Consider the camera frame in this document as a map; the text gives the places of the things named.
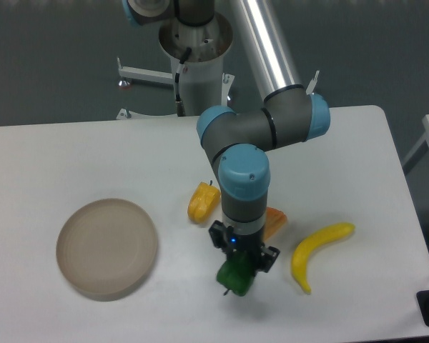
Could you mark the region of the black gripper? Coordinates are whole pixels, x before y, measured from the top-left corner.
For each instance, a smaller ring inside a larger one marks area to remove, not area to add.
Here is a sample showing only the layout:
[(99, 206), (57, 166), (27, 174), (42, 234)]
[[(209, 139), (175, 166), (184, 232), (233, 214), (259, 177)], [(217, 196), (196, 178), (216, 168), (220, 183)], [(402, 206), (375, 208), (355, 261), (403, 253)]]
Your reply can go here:
[(264, 224), (228, 223), (215, 220), (208, 229), (215, 248), (221, 249), (229, 262), (245, 264), (244, 269), (257, 274), (268, 273), (280, 255), (276, 247), (265, 246), (263, 242)]

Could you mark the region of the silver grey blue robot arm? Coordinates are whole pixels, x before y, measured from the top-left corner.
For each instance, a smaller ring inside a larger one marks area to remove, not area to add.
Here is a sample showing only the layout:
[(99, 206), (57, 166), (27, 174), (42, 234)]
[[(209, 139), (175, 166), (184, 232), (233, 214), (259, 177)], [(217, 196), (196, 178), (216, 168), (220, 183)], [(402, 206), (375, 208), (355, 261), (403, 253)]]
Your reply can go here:
[(327, 102), (302, 85), (267, 1), (231, 3), (263, 102), (261, 109), (244, 114), (198, 96), (211, 85), (205, 72), (197, 72), (194, 81), (185, 78), (191, 66), (222, 58), (232, 44), (230, 23), (213, 1), (124, 1), (122, 6), (131, 23), (161, 24), (161, 47), (177, 62), (177, 113), (197, 116), (200, 144), (221, 189), (223, 220), (209, 229), (213, 244), (236, 271), (269, 271), (279, 252), (264, 244), (267, 152), (324, 135), (330, 127)]

